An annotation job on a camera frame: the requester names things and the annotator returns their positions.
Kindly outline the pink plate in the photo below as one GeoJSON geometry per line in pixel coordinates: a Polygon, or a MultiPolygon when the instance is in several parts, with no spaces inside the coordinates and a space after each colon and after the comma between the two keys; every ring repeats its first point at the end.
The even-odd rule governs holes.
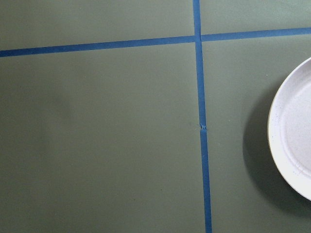
{"type": "Polygon", "coordinates": [[[269,148],[284,180],[311,198],[311,60],[297,66],[279,87],[267,122],[269,148]]]}

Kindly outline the brown paper table cover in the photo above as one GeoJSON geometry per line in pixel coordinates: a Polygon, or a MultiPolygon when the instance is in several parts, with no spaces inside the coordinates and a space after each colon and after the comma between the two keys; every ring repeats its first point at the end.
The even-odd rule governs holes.
{"type": "Polygon", "coordinates": [[[267,121],[308,0],[3,0],[3,233],[308,233],[267,121]]]}

